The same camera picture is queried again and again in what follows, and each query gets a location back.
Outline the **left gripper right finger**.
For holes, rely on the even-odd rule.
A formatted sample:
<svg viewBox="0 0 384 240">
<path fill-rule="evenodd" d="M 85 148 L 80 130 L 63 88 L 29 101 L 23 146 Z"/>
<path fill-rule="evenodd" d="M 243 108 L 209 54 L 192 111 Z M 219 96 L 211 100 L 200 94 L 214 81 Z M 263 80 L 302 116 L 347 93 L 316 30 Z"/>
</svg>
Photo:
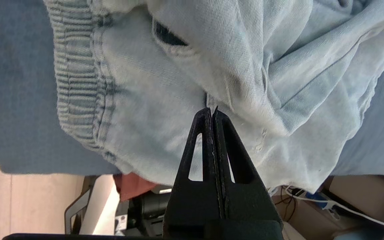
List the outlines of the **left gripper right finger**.
<svg viewBox="0 0 384 240">
<path fill-rule="evenodd" d="M 230 118 L 215 109 L 212 128 L 222 216 L 228 220 L 275 222 L 282 227 L 283 221 Z"/>
</svg>

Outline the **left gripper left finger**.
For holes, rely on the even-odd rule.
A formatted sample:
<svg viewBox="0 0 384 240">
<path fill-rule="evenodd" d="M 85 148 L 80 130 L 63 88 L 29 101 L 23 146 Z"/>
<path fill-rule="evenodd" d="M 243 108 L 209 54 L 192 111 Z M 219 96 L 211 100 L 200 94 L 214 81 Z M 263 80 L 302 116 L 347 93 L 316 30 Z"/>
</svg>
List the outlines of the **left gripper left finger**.
<svg viewBox="0 0 384 240">
<path fill-rule="evenodd" d="M 202 135 L 202 181 L 189 178 L 198 135 Z M 211 111 L 204 108 L 193 119 L 164 217 L 165 228 L 199 228 L 221 218 Z"/>
</svg>

